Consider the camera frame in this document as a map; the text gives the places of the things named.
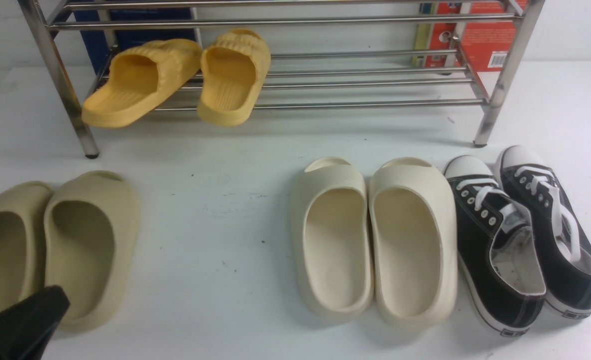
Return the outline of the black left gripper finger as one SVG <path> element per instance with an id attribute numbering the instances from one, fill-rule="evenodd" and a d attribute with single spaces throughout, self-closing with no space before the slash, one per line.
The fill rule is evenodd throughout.
<path id="1" fill-rule="evenodd" d="M 70 301 L 49 285 L 0 312 L 0 360 L 40 360 Z"/>

